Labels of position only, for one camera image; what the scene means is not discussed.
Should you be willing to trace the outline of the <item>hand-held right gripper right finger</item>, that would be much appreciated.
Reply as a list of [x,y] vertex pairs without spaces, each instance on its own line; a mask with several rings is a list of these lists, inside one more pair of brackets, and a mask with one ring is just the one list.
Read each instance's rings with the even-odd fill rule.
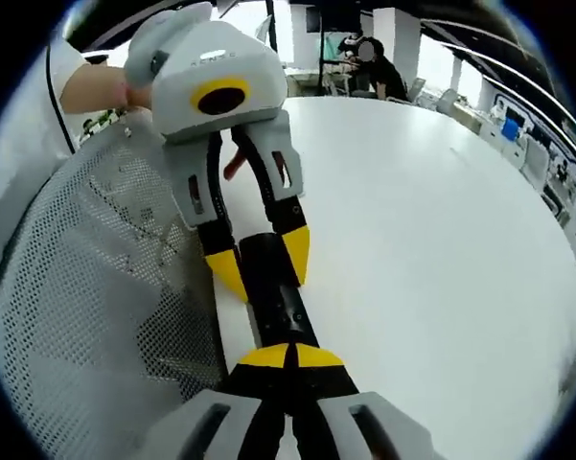
[[342,360],[294,345],[298,407],[292,426],[303,459],[437,459],[431,433],[376,392],[360,392]]

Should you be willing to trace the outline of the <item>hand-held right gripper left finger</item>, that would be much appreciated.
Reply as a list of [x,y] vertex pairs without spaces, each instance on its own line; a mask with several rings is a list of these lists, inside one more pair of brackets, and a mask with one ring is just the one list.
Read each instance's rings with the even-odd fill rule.
[[206,389],[153,425],[149,459],[274,459],[285,430],[281,390],[287,343],[245,355]]

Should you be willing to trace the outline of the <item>person's left hand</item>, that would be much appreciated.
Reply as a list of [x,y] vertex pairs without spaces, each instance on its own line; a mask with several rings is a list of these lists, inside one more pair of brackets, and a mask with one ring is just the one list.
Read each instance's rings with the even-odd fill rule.
[[125,96],[127,109],[147,109],[151,110],[151,86],[134,87],[128,82],[125,83]]

